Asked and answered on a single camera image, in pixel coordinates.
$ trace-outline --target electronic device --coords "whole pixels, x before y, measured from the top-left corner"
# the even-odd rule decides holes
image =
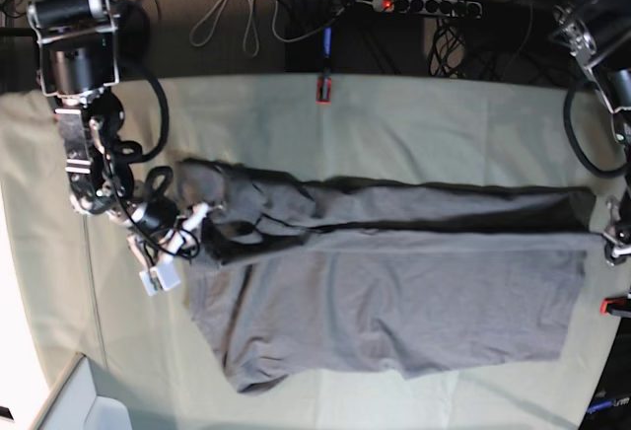
[[[171,168],[154,168],[144,182],[134,179],[130,166],[154,159],[169,132],[167,97],[155,77],[142,66],[119,58],[118,25],[113,0],[28,0],[28,18],[40,51],[40,84],[51,101],[66,152],[70,198],[85,215],[107,214],[128,228],[128,242],[144,264],[140,274],[152,295],[177,285],[175,257],[191,258],[200,244],[192,231],[225,205],[200,203],[182,211],[168,198]],[[576,57],[587,82],[611,112],[613,134],[627,154],[614,171],[602,171],[585,158],[578,143],[571,144],[590,171],[604,178],[629,175],[631,166],[631,18],[629,0],[560,0],[558,30],[551,39],[564,44]],[[465,0],[373,0],[375,11],[440,14],[443,17],[483,17],[481,5]],[[346,8],[338,10],[336,16]],[[325,26],[299,39],[318,34]],[[138,71],[151,84],[160,103],[162,127],[157,144],[146,152],[118,132],[125,113],[111,87],[119,82],[121,67]],[[568,94],[566,121],[579,86]],[[330,91],[323,96],[328,101]],[[630,188],[621,202],[611,201],[605,253],[614,264],[631,256]]]

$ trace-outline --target power strip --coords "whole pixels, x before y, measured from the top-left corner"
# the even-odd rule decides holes
[[[436,18],[482,18],[482,5],[466,0],[373,0],[373,9],[378,13],[418,14]]]

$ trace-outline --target red clip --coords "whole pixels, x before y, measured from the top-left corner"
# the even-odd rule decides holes
[[[626,297],[615,297],[613,299],[604,299],[600,304],[600,314],[608,315],[607,307],[609,305],[624,305],[626,302]]]
[[[315,100],[320,105],[328,105],[331,103],[331,86],[333,82],[330,77],[319,77],[317,79],[317,95]]]

